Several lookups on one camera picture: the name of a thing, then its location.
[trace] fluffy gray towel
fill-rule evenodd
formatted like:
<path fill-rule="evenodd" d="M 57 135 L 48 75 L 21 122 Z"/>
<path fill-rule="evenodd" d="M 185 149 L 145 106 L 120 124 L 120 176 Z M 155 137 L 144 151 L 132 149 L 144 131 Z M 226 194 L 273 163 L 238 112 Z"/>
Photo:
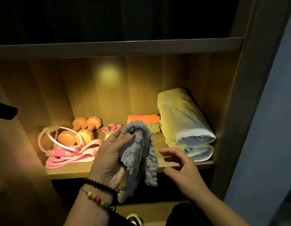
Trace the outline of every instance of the fluffy gray towel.
<path fill-rule="evenodd" d="M 131 129 L 135 131 L 134 141 L 125 145 L 120 151 L 121 162 L 126 166 L 126 176 L 120 186 L 118 201 L 123 203 L 128 196 L 133 196 L 141 177 L 150 186 L 157 186 L 158 161 L 154 151 L 152 134 L 142 121 L 132 121 L 127 124 L 121 136 Z"/>

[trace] green bead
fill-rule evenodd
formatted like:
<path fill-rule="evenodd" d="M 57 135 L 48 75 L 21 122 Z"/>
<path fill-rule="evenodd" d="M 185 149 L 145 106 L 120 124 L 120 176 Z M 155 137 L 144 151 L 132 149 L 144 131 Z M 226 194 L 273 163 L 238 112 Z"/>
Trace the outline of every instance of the green bead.
<path fill-rule="evenodd" d="M 106 203 L 103 201 L 99 204 L 99 206 L 104 208 L 106 206 Z"/>

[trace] black cylindrical object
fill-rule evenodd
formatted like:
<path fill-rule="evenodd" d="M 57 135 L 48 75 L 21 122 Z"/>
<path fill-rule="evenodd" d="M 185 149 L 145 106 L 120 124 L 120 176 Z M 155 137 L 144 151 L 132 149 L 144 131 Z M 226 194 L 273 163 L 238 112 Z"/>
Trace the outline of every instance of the black cylindrical object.
<path fill-rule="evenodd" d="M 17 108 L 0 103 L 0 118 L 5 120 L 13 119 L 17 114 Z"/>

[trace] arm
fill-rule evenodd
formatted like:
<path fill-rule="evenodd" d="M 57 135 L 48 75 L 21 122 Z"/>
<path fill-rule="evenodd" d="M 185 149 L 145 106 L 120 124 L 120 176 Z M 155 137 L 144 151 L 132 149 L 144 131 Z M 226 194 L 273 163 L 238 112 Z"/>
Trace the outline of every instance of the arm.
<path fill-rule="evenodd" d="M 202 209 L 214 226 L 249 226 L 208 189 L 193 160 L 177 148 L 161 149 L 160 153 L 168 156 L 165 161 L 180 164 L 180 171 L 166 167 L 164 173 L 175 182 L 183 194 Z"/>
<path fill-rule="evenodd" d="M 134 135 L 127 133 L 118 138 L 120 133 L 121 129 L 118 129 L 98 149 L 88 177 L 113 189 L 119 186 L 125 174 L 125 168 L 118 160 L 118 152 L 121 147 L 130 142 L 134 137 Z M 92 193 L 96 193 L 102 201 L 112 203 L 113 197 L 109 192 L 102 191 L 87 184 L 83 188 Z M 79 191 L 64 226 L 106 226 L 108 224 L 109 215 L 107 212 L 92 200 L 89 200 L 85 192 Z"/>

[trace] person's left hand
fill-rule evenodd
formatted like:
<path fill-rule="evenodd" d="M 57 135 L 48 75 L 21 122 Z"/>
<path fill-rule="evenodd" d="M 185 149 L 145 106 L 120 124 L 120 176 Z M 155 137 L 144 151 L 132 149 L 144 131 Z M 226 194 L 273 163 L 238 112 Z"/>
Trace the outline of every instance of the person's left hand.
<path fill-rule="evenodd" d="M 118 152 L 134 137 L 134 134 L 130 133 L 119 137 L 121 130 L 122 128 L 115 131 L 100 146 L 89 174 L 89 179 L 110 186 L 112 189 L 119 186 L 125 175 L 125 167 L 119 161 Z"/>

